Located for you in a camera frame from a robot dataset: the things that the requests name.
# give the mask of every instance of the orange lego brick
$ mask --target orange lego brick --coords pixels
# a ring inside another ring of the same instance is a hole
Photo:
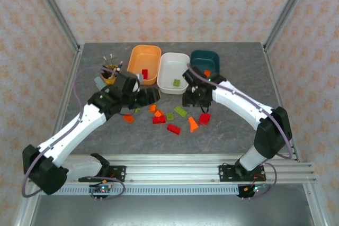
[[[211,71],[205,70],[204,74],[206,75],[206,77],[209,77],[211,75]]]
[[[150,113],[155,113],[156,110],[157,110],[157,105],[155,105],[155,104],[152,104],[152,105],[149,107]]]
[[[127,123],[133,123],[134,121],[134,116],[131,116],[129,114],[125,114],[125,116],[122,117]]]
[[[164,112],[161,111],[161,110],[157,110],[157,111],[154,113],[154,116],[156,116],[156,117],[160,117],[160,116],[164,116],[164,115],[165,115]]]
[[[191,132],[195,132],[199,128],[198,124],[196,123],[193,117],[189,117],[189,123]]]

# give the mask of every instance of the white bowl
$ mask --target white bowl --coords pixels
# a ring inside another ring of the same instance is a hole
[[[182,77],[187,71],[190,57],[183,53],[168,52],[161,56],[157,84],[161,92],[165,94],[181,95],[188,87],[188,83]],[[173,85],[174,80],[180,80],[180,86]]]

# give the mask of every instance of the black bracket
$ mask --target black bracket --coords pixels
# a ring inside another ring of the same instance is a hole
[[[219,165],[218,169],[220,182],[252,182],[254,177],[257,177],[256,181],[265,181],[266,179],[264,166],[260,165],[255,167],[252,171],[248,171],[248,173],[244,176],[240,176],[236,173],[234,165]]]
[[[98,177],[116,178],[117,180],[120,180],[122,182],[125,181],[125,176],[126,176],[126,166],[112,166],[112,165],[110,165],[108,167],[108,171],[107,171],[105,176],[102,176],[102,175],[99,176],[98,175]],[[79,182],[89,182],[89,183],[100,182],[99,179],[88,179],[87,177],[79,178],[78,181]]]

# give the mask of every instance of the lego brick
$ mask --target lego brick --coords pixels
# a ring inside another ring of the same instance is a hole
[[[160,117],[154,117],[153,118],[153,124],[164,124],[166,123],[166,118],[164,116],[160,116]]]
[[[200,118],[199,118],[199,121],[198,123],[199,124],[202,124],[202,125],[207,125],[208,122],[210,121],[211,119],[211,114],[208,114],[208,113],[202,113],[200,115]]]
[[[150,111],[150,113],[155,113],[155,112],[157,111],[157,105],[152,104],[152,105],[149,107],[149,111]]]
[[[191,132],[195,132],[199,128],[193,117],[189,117],[189,123]]]
[[[204,71],[204,74],[206,75],[206,77],[209,77],[209,76],[211,75],[211,71],[205,70],[205,71]]]
[[[179,79],[175,79],[175,80],[173,81],[173,86],[175,86],[175,87],[180,87],[180,80],[179,80]]]
[[[141,71],[142,75],[144,76],[144,79],[148,79],[148,70],[147,69],[143,69]]]
[[[177,106],[174,108],[174,111],[178,113],[180,116],[185,117],[187,115],[187,111],[185,111],[183,108],[180,106]]]
[[[165,115],[164,112],[161,111],[161,110],[157,110],[157,111],[154,113],[154,116],[156,116],[156,117],[160,117],[160,116],[164,116],[164,115]]]
[[[167,129],[168,129],[169,131],[171,131],[171,132],[177,134],[177,135],[179,135],[179,134],[180,134],[180,131],[181,131],[181,129],[180,129],[179,127],[177,127],[177,126],[175,126],[175,125],[172,125],[172,124],[169,124],[169,125],[167,126]]]
[[[167,120],[174,120],[174,114],[173,113],[167,113],[166,118],[167,118]]]
[[[127,123],[133,123],[134,121],[134,116],[131,116],[129,114],[125,114],[125,116],[122,117]]]

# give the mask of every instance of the gray tabletop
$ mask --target gray tabletop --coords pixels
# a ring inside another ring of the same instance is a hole
[[[147,43],[157,45],[162,54],[181,52],[190,56],[196,49],[212,50],[220,57],[220,74],[234,86],[253,99],[277,107],[278,101],[267,68],[260,43]],[[132,49],[139,43],[86,43],[79,63],[79,70],[91,65],[102,65],[103,56],[113,54],[116,60],[124,62],[127,68]],[[77,82],[79,96],[86,102],[98,89],[94,78],[100,72],[90,70],[80,76]],[[188,117],[198,121],[202,113],[199,108],[185,108],[186,117],[173,110],[181,105],[181,95],[162,94],[157,103],[158,109],[165,113],[173,112],[175,119],[168,121],[181,128],[180,135],[166,130],[167,124],[152,124],[153,115],[148,107],[136,113],[135,121],[129,124],[122,116],[115,115],[104,125],[93,131],[73,154],[192,154],[192,153],[244,153],[253,144],[255,131],[251,126],[228,108],[212,103],[208,126],[201,126],[190,132]],[[73,96],[70,97],[64,125],[79,112]]]

